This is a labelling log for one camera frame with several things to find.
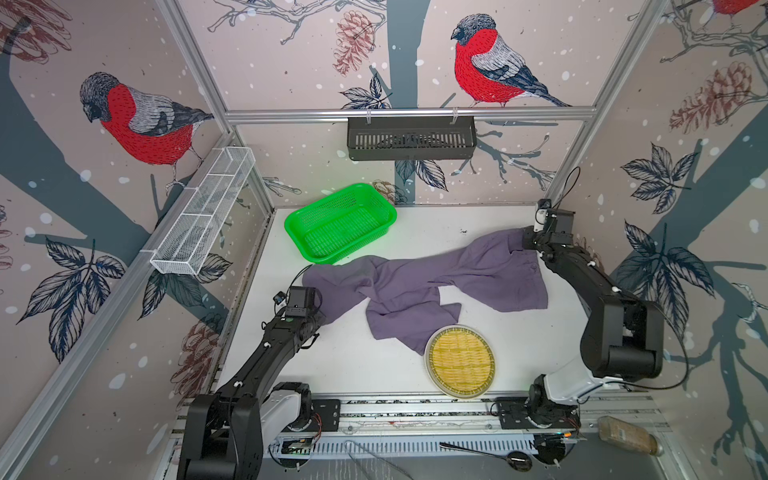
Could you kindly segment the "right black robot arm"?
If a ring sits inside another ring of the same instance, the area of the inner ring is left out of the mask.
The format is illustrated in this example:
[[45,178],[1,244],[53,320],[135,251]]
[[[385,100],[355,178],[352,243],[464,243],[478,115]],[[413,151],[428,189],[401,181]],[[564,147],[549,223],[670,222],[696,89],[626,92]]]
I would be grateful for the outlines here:
[[665,315],[660,307],[616,286],[573,243],[574,213],[541,208],[536,224],[524,230],[524,248],[575,291],[587,316],[579,356],[538,376],[526,402],[529,417],[551,423],[554,415],[606,384],[655,378],[662,370]]

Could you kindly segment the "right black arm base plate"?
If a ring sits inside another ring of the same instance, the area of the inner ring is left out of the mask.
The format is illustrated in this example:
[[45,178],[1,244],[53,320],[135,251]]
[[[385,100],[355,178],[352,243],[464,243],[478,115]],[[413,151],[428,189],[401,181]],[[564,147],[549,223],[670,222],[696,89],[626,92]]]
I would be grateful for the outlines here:
[[548,400],[533,404],[528,398],[499,397],[489,413],[498,418],[503,430],[579,429],[579,410],[574,405],[561,405]]

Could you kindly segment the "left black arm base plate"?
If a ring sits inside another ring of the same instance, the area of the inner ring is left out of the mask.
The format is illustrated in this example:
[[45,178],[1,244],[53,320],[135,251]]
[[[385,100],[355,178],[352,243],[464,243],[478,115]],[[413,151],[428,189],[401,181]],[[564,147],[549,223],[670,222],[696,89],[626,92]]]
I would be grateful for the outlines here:
[[317,399],[312,401],[312,412],[306,419],[299,419],[283,429],[285,433],[337,432],[341,417],[339,399]]

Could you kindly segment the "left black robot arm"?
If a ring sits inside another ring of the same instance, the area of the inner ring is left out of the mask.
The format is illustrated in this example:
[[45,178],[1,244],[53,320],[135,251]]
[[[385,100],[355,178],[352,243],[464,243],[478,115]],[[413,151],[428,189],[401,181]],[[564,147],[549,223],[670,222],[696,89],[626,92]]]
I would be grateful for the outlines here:
[[277,377],[317,339],[325,323],[322,296],[316,288],[299,286],[289,288],[285,300],[240,370],[190,404],[179,479],[256,479],[268,445],[286,428],[302,430],[314,420],[309,385],[279,383]]

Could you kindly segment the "purple trousers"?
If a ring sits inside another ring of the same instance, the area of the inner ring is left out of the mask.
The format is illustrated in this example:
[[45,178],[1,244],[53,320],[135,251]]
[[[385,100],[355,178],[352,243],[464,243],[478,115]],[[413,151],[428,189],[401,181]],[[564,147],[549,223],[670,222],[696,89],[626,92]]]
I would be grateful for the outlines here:
[[538,255],[523,248],[521,229],[493,232],[430,257],[363,256],[344,265],[314,265],[302,283],[319,290],[329,323],[367,301],[373,338],[396,339],[419,355],[436,331],[459,321],[462,305],[443,304],[441,287],[456,287],[502,313],[548,307]]

